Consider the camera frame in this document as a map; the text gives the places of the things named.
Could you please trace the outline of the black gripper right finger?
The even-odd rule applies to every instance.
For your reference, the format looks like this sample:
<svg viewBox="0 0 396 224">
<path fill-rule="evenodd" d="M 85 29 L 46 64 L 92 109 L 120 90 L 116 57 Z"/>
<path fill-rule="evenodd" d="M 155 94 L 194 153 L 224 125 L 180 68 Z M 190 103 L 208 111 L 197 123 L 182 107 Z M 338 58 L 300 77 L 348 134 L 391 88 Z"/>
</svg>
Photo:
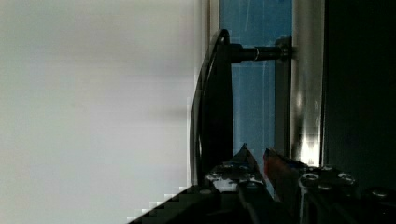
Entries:
<svg viewBox="0 0 396 224">
<path fill-rule="evenodd" d="M 331 166 L 314 167 L 267 149 L 264 173 L 298 224 L 357 224 L 356 179 Z"/>
</svg>

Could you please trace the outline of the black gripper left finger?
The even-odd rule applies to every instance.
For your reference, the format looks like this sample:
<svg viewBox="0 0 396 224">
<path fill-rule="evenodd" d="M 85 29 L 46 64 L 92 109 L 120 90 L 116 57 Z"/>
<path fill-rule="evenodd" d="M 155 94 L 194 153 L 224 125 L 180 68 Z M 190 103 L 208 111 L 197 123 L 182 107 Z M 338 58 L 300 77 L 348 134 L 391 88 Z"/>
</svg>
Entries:
<svg viewBox="0 0 396 224">
<path fill-rule="evenodd" d="M 267 197 L 267 185 L 251 151 L 243 144 L 229 160 L 222 161 L 204 175 L 204 190 L 222 200 L 241 200 L 245 195 Z"/>
</svg>

